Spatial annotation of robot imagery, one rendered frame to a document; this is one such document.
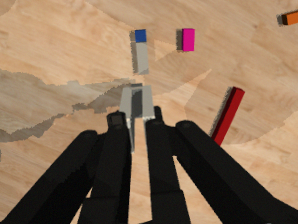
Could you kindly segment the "red rod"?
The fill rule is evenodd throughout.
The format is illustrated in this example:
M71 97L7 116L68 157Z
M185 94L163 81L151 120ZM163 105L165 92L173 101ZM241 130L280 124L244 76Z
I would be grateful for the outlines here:
M231 122L236 114L236 111L241 103L245 91L241 88L234 87L229 95L217 126L212 134L212 139L221 146L224 137L231 125Z

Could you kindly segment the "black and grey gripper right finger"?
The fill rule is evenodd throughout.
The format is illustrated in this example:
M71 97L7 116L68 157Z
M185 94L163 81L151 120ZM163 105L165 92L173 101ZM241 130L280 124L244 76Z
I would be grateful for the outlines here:
M222 224L298 224L298 210L270 194L196 123L166 125L142 88L152 224L191 224L173 156Z

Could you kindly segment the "small blue block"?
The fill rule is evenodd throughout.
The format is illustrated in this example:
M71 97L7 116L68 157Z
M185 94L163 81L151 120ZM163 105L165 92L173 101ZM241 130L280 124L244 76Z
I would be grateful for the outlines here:
M136 42L147 41L147 39L146 39L146 29L135 30L135 41Z

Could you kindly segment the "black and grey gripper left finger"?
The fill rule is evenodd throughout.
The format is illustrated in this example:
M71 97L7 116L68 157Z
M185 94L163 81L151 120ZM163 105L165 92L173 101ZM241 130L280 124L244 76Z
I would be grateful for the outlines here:
M77 224L128 224L135 149L131 87L123 88L119 110L106 118L107 132L81 132L0 224L70 224L81 205Z

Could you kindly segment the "small magenta block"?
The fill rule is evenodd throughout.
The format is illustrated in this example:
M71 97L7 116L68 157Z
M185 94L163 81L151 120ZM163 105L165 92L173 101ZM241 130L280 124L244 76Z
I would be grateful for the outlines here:
M182 50L194 51L195 29L182 28Z

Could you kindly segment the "orange rod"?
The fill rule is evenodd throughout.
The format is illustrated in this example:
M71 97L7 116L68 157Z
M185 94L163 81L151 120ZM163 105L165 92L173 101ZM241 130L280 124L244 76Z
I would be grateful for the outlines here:
M298 10L286 14L282 14L283 25L292 25L298 23Z

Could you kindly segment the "grey rectangular bar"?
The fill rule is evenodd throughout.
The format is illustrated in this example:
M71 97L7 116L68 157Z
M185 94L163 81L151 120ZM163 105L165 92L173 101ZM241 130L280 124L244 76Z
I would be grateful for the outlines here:
M149 74L147 41L136 42L138 74Z
M142 112L142 83L131 84L135 119L143 118Z

